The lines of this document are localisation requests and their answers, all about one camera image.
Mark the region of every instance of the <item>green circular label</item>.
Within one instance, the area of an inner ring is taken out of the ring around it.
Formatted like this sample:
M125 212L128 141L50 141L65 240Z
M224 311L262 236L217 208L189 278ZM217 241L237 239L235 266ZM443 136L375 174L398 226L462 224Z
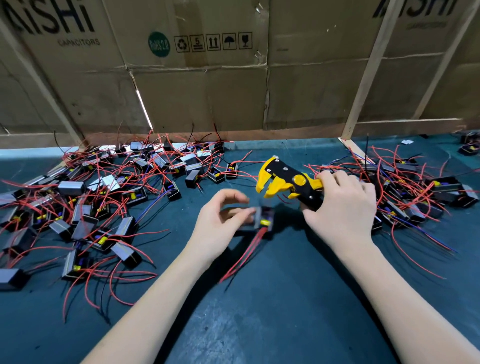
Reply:
M148 37L148 46L157 57L166 57L170 53L170 42L165 34L153 32Z

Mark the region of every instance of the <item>blue table surface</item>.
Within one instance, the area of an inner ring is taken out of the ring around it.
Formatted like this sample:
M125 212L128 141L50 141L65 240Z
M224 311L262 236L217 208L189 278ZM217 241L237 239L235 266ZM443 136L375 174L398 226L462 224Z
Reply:
M403 139L375 139L369 145L394 149ZM447 160L447 151L435 140L419 136L409 139L414 143L401 145L400 156L420 153L433 167ZM365 147L365 140L356 142ZM304 164L326 164L348 154L338 140L322 139L237 143L235 149L225 153L225 159L241 159L250 148L253 150L247 158L250 161L264 161L278 155L301 171L308 171ZM467 173L471 167L475 168L474 164L467 166L475 159L466 163L466 157L454 150L450 154L445 174ZM51 168L55 160L39 159L34 168L28 167L27 160L0 163L3 179L25 182ZM256 175L260 166L244 163L241 170ZM202 181L204 194L186 188L183 179L177 181L182 198L171 203L162 199L142 220L141 232L169 231L135 238L134 245L145 251L156 265L143 262L140 270L161 274L168 267L190 237L200 208L220 188L243 191L251 198L252 205L261 199L252 179L238 178L220 185ZM476 173L459 179L473 189L480 189ZM370 304L345 268L305 226L298 203L285 205L279 199L268 202L277 212L273 237L261 245L255 258L230 285L217 284L251 237L232 240L229 249L201 277L187 298L157 362L396 363ZM132 208L131 215L137 217L148 203ZM422 227L458 250L456 255L445 254L411 230L398 229L395 233L398 243L412 258L446 279L431 276L408 261L392 243L388 228L373 240L409 284L480 348L477 283L480 205L450 212L440 223L427 222ZM42 233L38 245L65 246L52 232ZM28 268L60 254L53 249L32 252L20 266ZM103 307L108 314L105 319L87 304L84 285L80 284L72 291L67 323L63 324L61 310L67 283L59 280L60 273L59 264L34 274L23 290L1 293L2 363L79 363L128 310L113 299L107 303L104 294ZM119 284L116 292L121 299L135 302L152 283ZM103 282L99 281L89 286L89 296L96 297L97 303L102 287Z

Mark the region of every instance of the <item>right hand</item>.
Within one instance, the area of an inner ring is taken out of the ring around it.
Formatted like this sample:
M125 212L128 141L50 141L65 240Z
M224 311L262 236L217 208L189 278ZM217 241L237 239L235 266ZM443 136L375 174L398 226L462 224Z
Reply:
M340 170L324 170L316 176L324 185L324 202L317 211L301 204L305 221L332 250L372 243L372 224L376 212L375 186L362 183Z

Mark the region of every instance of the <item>forearm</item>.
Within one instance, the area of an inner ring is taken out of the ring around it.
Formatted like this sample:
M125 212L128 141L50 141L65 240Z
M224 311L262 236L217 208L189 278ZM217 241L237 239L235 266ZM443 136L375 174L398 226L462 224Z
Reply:
M150 364L208 264L184 250L82 362Z
M371 242L336 252L367 295L401 361L480 363L478 350L395 271Z

